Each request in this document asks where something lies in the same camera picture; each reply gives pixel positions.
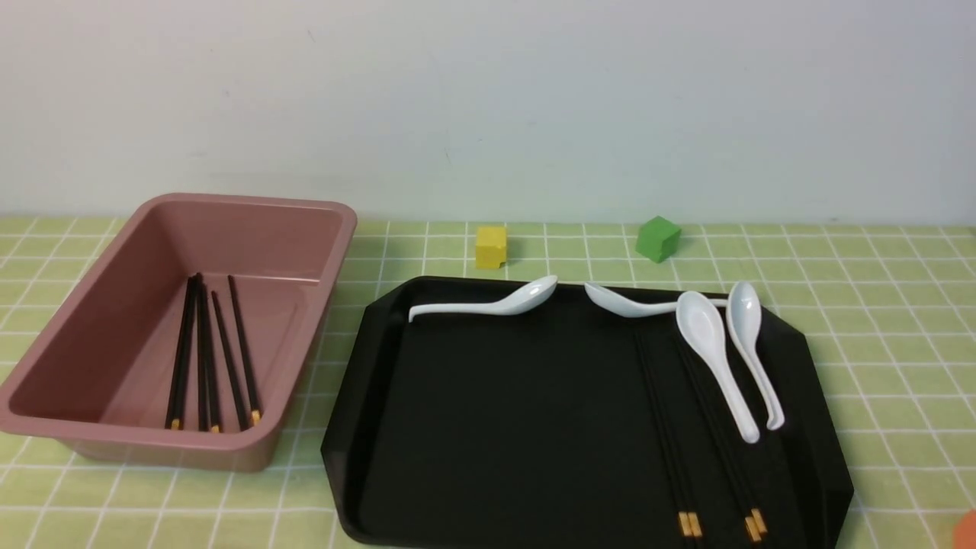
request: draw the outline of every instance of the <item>black tray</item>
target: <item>black tray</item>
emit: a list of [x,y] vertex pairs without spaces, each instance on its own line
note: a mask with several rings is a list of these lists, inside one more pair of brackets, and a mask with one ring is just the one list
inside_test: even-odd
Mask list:
[[[686,367],[706,370],[674,315],[616,317],[560,284],[518,317],[429,315],[413,305],[490,302],[522,282],[419,277],[366,309],[322,444],[343,529],[416,547],[682,547],[634,333],[657,368],[706,547],[750,547]],[[632,299],[679,292],[617,288]],[[763,547],[834,547],[853,496],[801,333],[763,311],[759,356],[786,413],[765,408],[728,347],[756,423],[746,444],[714,378],[700,376],[734,441],[770,534]]]

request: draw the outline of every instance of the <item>white spoon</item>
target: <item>white spoon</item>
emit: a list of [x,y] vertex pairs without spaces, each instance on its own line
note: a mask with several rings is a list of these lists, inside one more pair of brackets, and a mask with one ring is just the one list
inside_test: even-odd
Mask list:
[[677,298],[677,327],[684,340],[705,361],[718,381],[742,439],[747,443],[757,442],[759,428],[752,419],[725,357],[725,329],[718,309],[704,295],[684,292]]
[[413,322],[414,317],[417,315],[427,315],[430,313],[468,313],[472,315],[495,315],[499,317],[521,315],[526,311],[542,305],[552,295],[552,292],[555,291],[557,281],[558,278],[554,274],[543,276],[511,292],[505,299],[494,303],[432,303],[430,305],[415,305],[410,308],[408,321]]
[[755,352],[755,341],[759,337],[759,327],[762,324],[762,310],[759,308],[759,296],[756,295],[752,284],[743,280],[732,286],[732,291],[729,292],[729,307],[725,310],[725,321],[729,327],[729,335],[732,336],[732,343],[752,372],[755,384],[766,402],[766,412],[769,414],[766,427],[775,431],[783,427],[786,416],[780,405],[780,398],[776,396],[776,390],[769,382],[766,370],[763,369],[762,362]]
[[[584,283],[583,288],[587,291],[587,295],[590,296],[590,300],[596,305],[624,318],[652,317],[653,315],[663,315],[677,311],[677,302],[637,303],[609,288],[604,288],[592,282]],[[728,305],[728,301],[724,299],[712,299],[711,301],[719,307]]]

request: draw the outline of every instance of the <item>black chopstick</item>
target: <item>black chopstick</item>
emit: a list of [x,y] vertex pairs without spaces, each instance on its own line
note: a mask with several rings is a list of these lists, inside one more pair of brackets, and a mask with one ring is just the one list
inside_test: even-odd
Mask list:
[[223,419],[221,418],[221,394],[217,382],[217,356],[214,354],[214,338],[210,325],[210,296],[207,295],[207,284],[200,282],[200,309],[203,312],[201,321],[204,329],[201,332],[200,340],[197,342],[203,348],[204,368],[207,372],[207,404],[210,407],[208,418],[210,420],[208,428],[213,433],[222,430]]
[[230,349],[230,340],[227,338],[227,328],[224,325],[224,311],[221,309],[221,300],[217,297],[217,292],[211,291],[214,298],[214,313],[217,316],[217,329],[221,333],[221,346],[224,348],[224,364],[227,366],[227,378],[230,380],[230,393],[234,397],[234,409],[237,411],[237,423],[241,431],[248,428],[247,410],[244,407],[244,398],[241,396],[240,382],[237,380],[237,368],[234,365],[233,351]]
[[173,360],[173,379],[170,382],[170,402],[166,410],[165,429],[178,431],[183,428],[183,403],[186,399],[186,377],[189,370],[189,347],[193,337],[193,309],[195,305],[196,280],[186,279],[183,297],[183,318],[180,320],[180,335],[177,340],[176,358]]
[[241,346],[241,363],[244,366],[244,384],[247,386],[247,397],[251,404],[251,425],[258,425],[261,421],[261,403],[258,401],[258,385],[254,379],[254,366],[251,364],[251,351],[248,347],[247,336],[244,334],[244,320],[241,317],[241,304],[237,299],[237,284],[231,274],[227,275],[230,286],[230,305],[234,309],[234,323],[237,324],[237,343]]
[[651,415],[655,419],[658,445],[661,448],[661,458],[665,462],[665,471],[671,486],[671,500],[677,512],[678,531],[682,541],[681,546],[702,547],[704,533],[702,532],[698,513],[693,510],[694,501],[691,494],[690,480],[687,479],[686,471],[682,467],[685,461],[681,459],[677,440],[671,435],[665,404],[661,399],[660,392],[657,390],[659,385],[654,372],[654,366],[648,362],[640,335],[636,331],[633,333],[633,339],[644,374],[644,385],[647,388],[648,398],[651,401]]
[[677,345],[684,358],[685,370],[691,379],[695,399],[698,401],[698,406],[705,415],[709,431],[712,434],[712,440],[718,449],[719,461],[721,461],[722,467],[725,469],[725,477],[728,480],[729,489],[732,491],[736,505],[739,507],[740,515],[744,517],[746,536],[752,543],[769,542],[770,540],[763,538],[768,533],[767,525],[758,505],[755,503],[755,496],[752,494],[749,482],[745,479],[742,464],[739,463],[735,449],[725,435],[725,430],[721,429],[713,406],[709,405],[705,398],[704,382],[699,373],[701,368],[693,367],[696,362],[695,357],[692,357],[684,345],[681,343],[677,343]]
[[206,337],[207,324],[203,318],[207,311],[203,308],[203,301],[200,299],[206,291],[203,286],[203,275],[197,273],[196,276],[196,414],[197,429],[208,431],[210,429],[210,415],[207,411],[207,355],[204,352],[203,340]]

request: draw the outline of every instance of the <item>pink container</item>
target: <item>pink container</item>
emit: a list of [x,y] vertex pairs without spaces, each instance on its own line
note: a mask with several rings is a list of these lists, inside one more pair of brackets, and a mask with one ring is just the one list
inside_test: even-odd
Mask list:
[[[150,200],[0,386],[0,430],[57,439],[94,459],[263,469],[355,225],[355,213],[336,202],[207,194]],[[197,272],[220,295],[240,368],[226,275],[237,280],[264,414],[243,432],[213,320],[225,432],[163,428],[185,280]],[[187,427],[197,424],[194,372],[192,363]]]

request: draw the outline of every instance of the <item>table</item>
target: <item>table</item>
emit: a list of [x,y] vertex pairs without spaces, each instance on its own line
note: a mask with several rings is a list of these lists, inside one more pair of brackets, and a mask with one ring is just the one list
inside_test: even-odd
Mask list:
[[[123,223],[0,218],[0,379]],[[358,547],[318,448],[363,308],[417,275],[726,292],[750,280],[817,362],[857,488],[839,547],[950,547],[976,507],[976,229],[686,225],[657,265],[633,252],[637,226],[511,223],[507,266],[480,271],[479,225],[359,223],[262,473],[119,466],[0,434],[0,547]]]

